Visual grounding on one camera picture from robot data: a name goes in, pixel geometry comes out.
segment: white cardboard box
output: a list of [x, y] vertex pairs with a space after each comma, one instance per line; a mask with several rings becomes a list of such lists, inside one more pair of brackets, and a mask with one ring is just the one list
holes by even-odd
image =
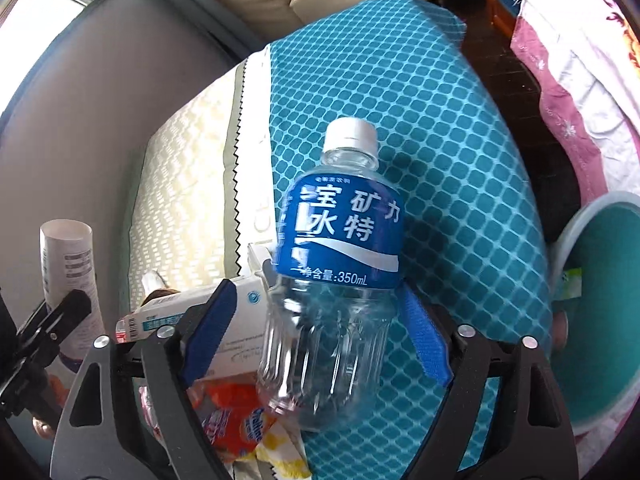
[[[254, 249], [252, 254], [254, 273], [231, 279], [238, 292], [238, 304], [209, 366], [207, 375], [210, 377], [224, 378], [255, 372], [260, 364], [268, 305], [262, 265], [265, 255], [268, 257], [269, 254], [260, 249]], [[116, 325], [118, 343], [144, 339], [163, 325], [177, 324], [189, 307], [207, 303], [221, 282], [216, 280], [212, 285], [151, 300], [127, 314]]]

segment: metal screw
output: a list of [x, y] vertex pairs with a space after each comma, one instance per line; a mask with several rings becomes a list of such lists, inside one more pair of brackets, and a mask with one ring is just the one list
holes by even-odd
[[95, 338], [94, 347], [96, 348], [104, 348], [109, 344], [109, 336], [108, 335], [100, 335]]
[[476, 329], [473, 328], [471, 325], [460, 325], [458, 327], [458, 333], [462, 337], [473, 337], [476, 335]]
[[530, 335], [526, 335], [522, 338], [522, 344], [527, 348], [538, 348], [538, 342], [535, 337], [531, 337]]
[[171, 325], [165, 325], [165, 326], [161, 326], [158, 329], [158, 332], [156, 332], [156, 335], [160, 339], [168, 339], [174, 334], [174, 332], [175, 332], [174, 327], [172, 327]]

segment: yellow wrapper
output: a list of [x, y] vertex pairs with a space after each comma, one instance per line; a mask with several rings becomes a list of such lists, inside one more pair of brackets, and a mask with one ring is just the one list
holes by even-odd
[[273, 466], [276, 480], [311, 480], [300, 430], [289, 431], [276, 421], [255, 447], [255, 457]]

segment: bottle neck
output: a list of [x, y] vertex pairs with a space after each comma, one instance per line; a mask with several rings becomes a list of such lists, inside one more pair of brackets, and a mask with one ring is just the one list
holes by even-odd
[[376, 171], [378, 169], [377, 158], [369, 153], [361, 152], [355, 148], [336, 148], [324, 152], [320, 158], [322, 164], [328, 166], [342, 166], [345, 168], [367, 169]]

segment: barcode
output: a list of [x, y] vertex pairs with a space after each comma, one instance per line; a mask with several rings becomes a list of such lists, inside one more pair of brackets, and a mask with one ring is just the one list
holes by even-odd
[[67, 255], [65, 255], [65, 260], [80, 260], [82, 258], [88, 257], [89, 254], [91, 254], [91, 249], [85, 251], [84, 253], [67, 254]]
[[49, 293], [49, 268], [47, 267], [47, 250], [42, 248], [42, 284], [44, 291]]
[[68, 278], [82, 278], [83, 276], [87, 275], [89, 272], [92, 271], [91, 267], [87, 267], [86, 269], [80, 271], [80, 272], [68, 272], [66, 274], [66, 276]]
[[129, 318], [129, 339], [137, 339], [138, 338], [138, 329], [136, 328], [136, 318]]

